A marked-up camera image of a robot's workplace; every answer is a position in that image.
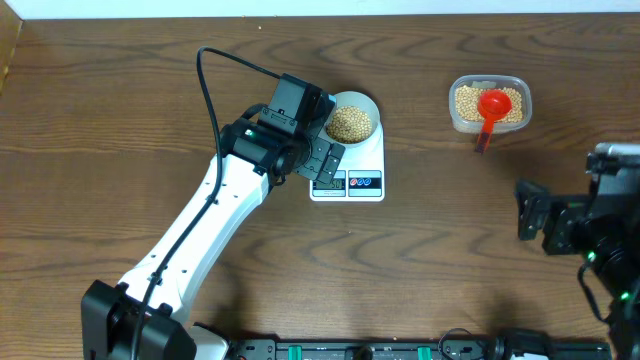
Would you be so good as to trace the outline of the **red plastic measuring scoop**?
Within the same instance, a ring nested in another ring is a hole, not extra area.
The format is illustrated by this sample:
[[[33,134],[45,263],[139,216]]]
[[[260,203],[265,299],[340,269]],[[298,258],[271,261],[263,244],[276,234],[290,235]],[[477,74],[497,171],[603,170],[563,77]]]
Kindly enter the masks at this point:
[[[483,154],[489,147],[495,123],[502,120],[512,109],[509,96],[502,90],[490,89],[483,92],[477,103],[478,113],[484,118],[475,151]]]

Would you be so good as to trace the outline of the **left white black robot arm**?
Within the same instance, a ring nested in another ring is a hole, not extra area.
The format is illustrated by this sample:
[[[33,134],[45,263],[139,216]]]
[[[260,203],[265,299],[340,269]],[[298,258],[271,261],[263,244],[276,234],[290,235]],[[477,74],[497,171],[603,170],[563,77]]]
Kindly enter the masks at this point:
[[[291,173],[330,182],[345,152],[322,127],[284,132],[241,117],[161,240],[115,286],[95,281],[81,301],[86,359],[222,359],[229,343],[188,326],[207,274],[238,227]]]

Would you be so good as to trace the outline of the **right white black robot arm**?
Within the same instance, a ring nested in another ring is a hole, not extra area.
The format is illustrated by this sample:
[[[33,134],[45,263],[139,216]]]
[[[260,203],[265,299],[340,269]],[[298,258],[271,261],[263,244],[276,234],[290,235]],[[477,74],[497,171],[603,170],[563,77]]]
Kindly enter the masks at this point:
[[[639,176],[593,174],[587,194],[553,195],[515,185],[518,237],[544,234],[549,256],[579,255],[578,282],[596,319],[609,327],[619,359],[639,357]]]

